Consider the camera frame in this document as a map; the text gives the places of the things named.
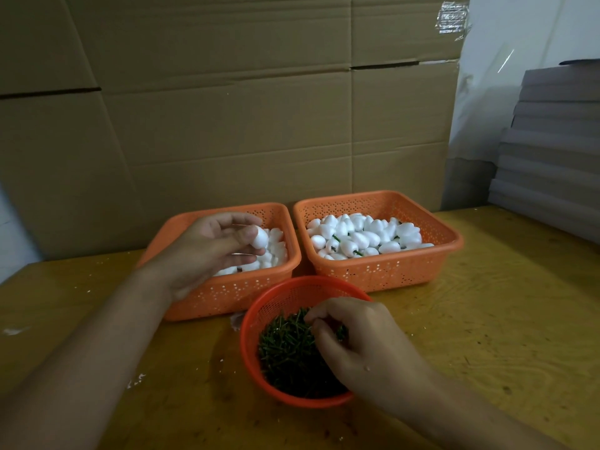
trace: hand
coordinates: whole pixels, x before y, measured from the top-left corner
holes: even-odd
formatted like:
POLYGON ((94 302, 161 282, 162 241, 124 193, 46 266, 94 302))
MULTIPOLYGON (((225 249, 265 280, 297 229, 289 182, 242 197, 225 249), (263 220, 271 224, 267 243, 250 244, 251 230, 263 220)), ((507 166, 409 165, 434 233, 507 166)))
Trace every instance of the hand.
POLYGON ((258 234, 250 224, 259 226, 261 221, 249 213, 216 213, 198 219, 140 270, 165 285, 172 301, 182 300, 219 270, 253 263, 265 254, 264 249, 250 246, 258 234))
POLYGON ((317 348, 336 378, 363 399, 390 415, 410 421, 433 388, 433 370, 418 354, 381 303, 331 298, 312 308, 317 348), (349 347, 342 346, 323 319, 348 327, 349 347))

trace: perforated basket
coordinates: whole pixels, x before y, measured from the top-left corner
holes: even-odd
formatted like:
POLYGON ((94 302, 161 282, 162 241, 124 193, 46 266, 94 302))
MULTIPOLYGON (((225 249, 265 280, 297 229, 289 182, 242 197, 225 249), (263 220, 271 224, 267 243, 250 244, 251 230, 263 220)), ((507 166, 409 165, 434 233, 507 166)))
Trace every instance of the perforated basket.
POLYGON ((395 191, 360 192, 301 200, 293 209, 308 259, 318 275, 343 279, 366 292, 427 283, 441 271, 446 256, 463 247, 462 236, 431 212, 395 191), (327 260, 315 252, 306 225, 327 215, 361 212, 375 219, 398 218, 421 228, 423 243, 434 247, 412 249, 349 260, 327 260))
POLYGON ((299 408, 330 408, 352 398, 346 392, 331 398, 309 400, 283 393, 270 385, 262 375, 258 357, 259 338, 274 318, 297 313, 300 308, 311 308, 331 297, 354 297, 370 302, 369 295, 358 287, 334 278, 305 276, 288 279, 260 295, 252 304, 242 322, 239 349, 252 379, 268 394, 291 406, 299 408))
POLYGON ((220 212, 251 213, 262 218, 263 228, 280 228, 283 231, 283 241, 286 242, 288 261, 277 267, 213 277, 193 290, 185 299, 174 303, 165 314, 165 320, 203 318, 247 310, 261 292, 291 278, 292 271, 300 264, 300 246, 287 207, 280 203, 261 203, 174 216, 158 231, 137 266, 144 264, 173 243, 198 218, 220 212))

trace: forearm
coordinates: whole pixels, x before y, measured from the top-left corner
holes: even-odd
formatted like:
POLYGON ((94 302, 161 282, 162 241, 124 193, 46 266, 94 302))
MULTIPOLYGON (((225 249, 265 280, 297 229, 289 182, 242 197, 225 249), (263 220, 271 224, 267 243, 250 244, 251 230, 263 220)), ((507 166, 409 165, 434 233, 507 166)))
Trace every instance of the forearm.
POLYGON ((433 387, 408 424, 444 449, 568 450, 506 415, 459 382, 432 373, 433 387))
POLYGON ((0 448, 92 449, 169 305, 131 275, 0 407, 0 448))

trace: person's left hand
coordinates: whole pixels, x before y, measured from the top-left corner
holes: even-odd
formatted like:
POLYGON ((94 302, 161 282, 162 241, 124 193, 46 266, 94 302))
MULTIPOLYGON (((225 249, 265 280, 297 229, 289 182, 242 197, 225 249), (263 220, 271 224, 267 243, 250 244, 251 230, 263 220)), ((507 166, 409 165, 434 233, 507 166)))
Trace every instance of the person's left hand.
POLYGON ((165 285, 172 301, 182 300, 219 270, 253 263, 265 254, 250 245, 258 234, 251 224, 259 226, 261 221, 249 213, 216 213, 198 219, 140 270, 165 285))

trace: table surface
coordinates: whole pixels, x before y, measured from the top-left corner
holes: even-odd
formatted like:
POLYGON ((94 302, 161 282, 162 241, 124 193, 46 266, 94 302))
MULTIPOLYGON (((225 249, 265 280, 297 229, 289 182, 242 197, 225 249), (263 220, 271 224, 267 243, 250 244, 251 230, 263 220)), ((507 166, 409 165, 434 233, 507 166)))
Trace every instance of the table surface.
MULTIPOLYGON (((437 215, 464 249, 435 281, 371 296, 448 376, 574 449, 600 448, 600 248, 493 206, 437 215)), ((0 395, 141 253, 31 264, 0 286, 0 329, 25 329, 0 335, 0 395)), ((229 316, 162 324, 100 448, 434 448, 360 400, 304 410, 271 399, 238 338, 229 316)))

